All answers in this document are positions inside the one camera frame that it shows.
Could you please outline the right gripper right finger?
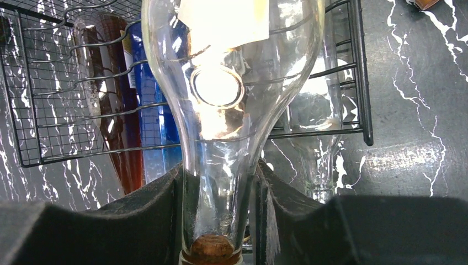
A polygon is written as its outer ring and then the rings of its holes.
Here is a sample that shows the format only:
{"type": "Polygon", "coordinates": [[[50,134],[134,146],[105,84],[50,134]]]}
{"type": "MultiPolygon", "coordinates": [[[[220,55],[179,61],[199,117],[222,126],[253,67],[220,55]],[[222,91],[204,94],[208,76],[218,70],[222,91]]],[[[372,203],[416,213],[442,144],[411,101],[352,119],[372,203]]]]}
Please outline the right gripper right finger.
{"type": "Polygon", "coordinates": [[[321,204],[257,168],[274,209],[262,216],[270,264],[466,264],[467,202],[344,195],[321,204]]]}

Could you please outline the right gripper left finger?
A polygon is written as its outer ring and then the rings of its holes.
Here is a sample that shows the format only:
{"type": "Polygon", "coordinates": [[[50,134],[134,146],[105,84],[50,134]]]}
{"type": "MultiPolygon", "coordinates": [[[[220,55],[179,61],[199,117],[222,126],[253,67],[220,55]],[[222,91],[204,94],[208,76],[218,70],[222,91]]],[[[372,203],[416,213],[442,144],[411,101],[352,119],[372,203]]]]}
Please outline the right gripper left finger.
{"type": "Polygon", "coordinates": [[[97,210],[1,202],[2,264],[177,264],[181,165],[97,210]]]}

